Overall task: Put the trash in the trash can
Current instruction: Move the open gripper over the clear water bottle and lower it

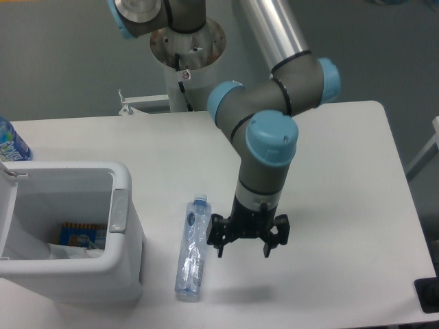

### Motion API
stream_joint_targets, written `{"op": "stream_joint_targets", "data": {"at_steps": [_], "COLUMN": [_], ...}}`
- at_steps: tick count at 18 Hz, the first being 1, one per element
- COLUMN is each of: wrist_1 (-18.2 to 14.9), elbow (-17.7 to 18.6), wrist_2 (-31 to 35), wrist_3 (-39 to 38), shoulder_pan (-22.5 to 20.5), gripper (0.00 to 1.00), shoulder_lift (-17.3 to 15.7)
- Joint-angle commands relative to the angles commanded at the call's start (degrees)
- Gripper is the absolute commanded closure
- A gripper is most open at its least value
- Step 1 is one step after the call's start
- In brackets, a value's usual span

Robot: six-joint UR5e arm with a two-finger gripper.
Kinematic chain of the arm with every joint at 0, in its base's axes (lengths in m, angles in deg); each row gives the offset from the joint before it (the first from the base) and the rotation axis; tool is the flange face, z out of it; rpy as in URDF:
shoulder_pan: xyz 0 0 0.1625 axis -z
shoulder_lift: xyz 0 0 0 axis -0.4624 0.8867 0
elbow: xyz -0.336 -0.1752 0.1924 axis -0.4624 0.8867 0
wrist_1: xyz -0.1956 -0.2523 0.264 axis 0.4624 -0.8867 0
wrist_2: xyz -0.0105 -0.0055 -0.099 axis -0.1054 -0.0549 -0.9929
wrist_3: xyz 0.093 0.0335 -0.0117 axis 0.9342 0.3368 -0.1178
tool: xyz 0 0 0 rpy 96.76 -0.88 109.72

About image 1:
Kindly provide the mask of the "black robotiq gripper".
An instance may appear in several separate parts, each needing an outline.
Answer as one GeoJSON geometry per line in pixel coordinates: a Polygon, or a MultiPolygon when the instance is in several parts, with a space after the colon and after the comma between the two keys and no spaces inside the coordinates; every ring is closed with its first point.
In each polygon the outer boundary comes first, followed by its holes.
{"type": "Polygon", "coordinates": [[[217,250],[217,257],[221,258],[228,243],[237,239],[260,238],[264,242],[263,255],[268,258],[273,249],[286,245],[289,238],[288,216],[275,216],[276,209],[276,206],[269,209],[260,204],[258,210],[251,210],[234,197],[230,217],[224,218],[216,213],[211,215],[206,231],[207,244],[212,245],[217,250]]]}

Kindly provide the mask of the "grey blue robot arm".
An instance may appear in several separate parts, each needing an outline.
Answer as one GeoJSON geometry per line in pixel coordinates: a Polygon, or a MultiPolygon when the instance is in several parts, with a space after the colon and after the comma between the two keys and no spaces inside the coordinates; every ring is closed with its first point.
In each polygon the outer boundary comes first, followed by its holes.
{"type": "Polygon", "coordinates": [[[270,69],[268,80],[252,88],[218,82],[226,35],[207,16],[205,1],[109,1],[108,7],[123,37],[150,36],[171,111],[207,111],[241,159],[231,214],[212,215],[207,243],[222,252],[237,239],[261,239],[265,255],[285,245],[289,220],[276,208],[296,153],[294,117],[339,95],[337,67],[312,54],[286,1],[239,2],[270,69]]]}

